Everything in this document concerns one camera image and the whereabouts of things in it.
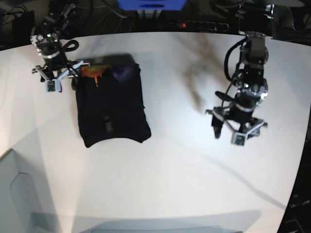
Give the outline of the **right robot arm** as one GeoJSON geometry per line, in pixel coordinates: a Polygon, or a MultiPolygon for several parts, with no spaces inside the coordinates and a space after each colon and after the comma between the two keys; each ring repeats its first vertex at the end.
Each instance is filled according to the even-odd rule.
{"type": "Polygon", "coordinates": [[[76,91],[82,67],[90,65],[81,59],[67,58],[68,52],[79,48],[79,42],[69,32],[69,21],[76,12],[76,0],[52,0],[41,24],[31,31],[30,42],[44,61],[32,69],[32,74],[40,75],[46,92],[62,92],[61,81],[66,77],[71,79],[71,88],[76,91]]]}

